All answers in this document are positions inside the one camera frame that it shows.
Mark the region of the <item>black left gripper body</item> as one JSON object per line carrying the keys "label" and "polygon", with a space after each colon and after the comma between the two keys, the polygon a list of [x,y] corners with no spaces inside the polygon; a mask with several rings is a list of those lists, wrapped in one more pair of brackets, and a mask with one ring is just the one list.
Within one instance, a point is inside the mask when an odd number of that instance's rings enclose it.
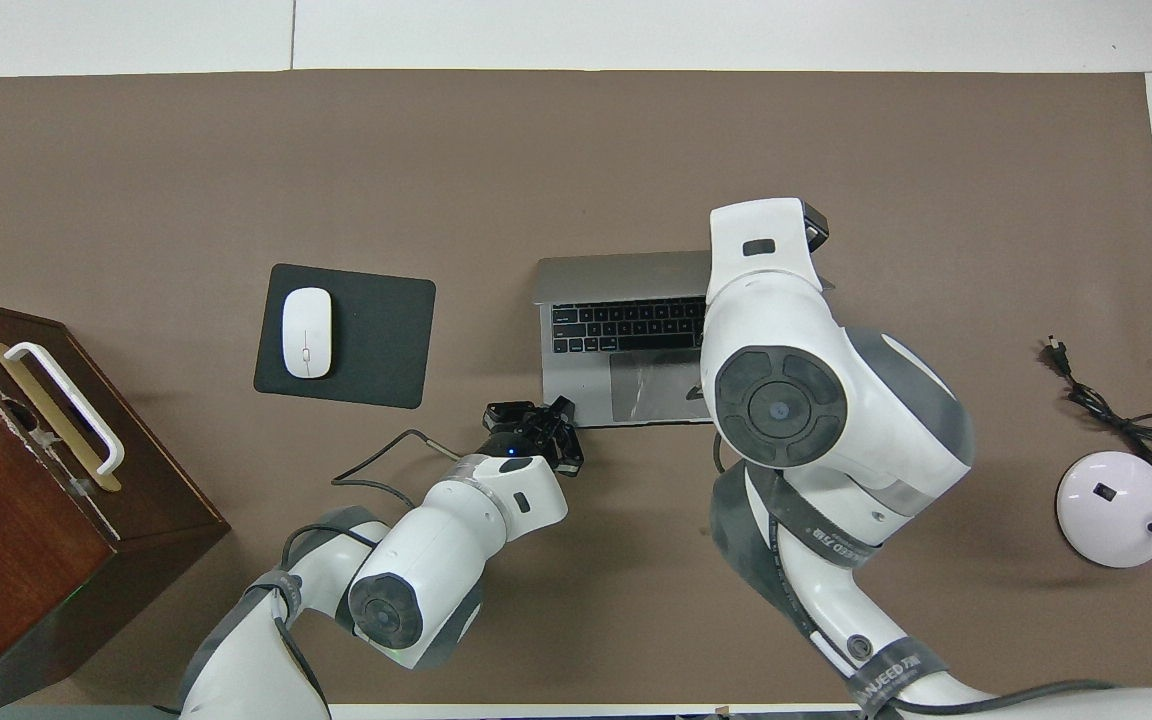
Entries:
{"label": "black left gripper body", "polygon": [[516,419],[498,419],[484,415],[483,424],[488,438],[480,446],[480,454],[494,457],[541,456],[558,462],[558,418],[550,414],[530,414]]}

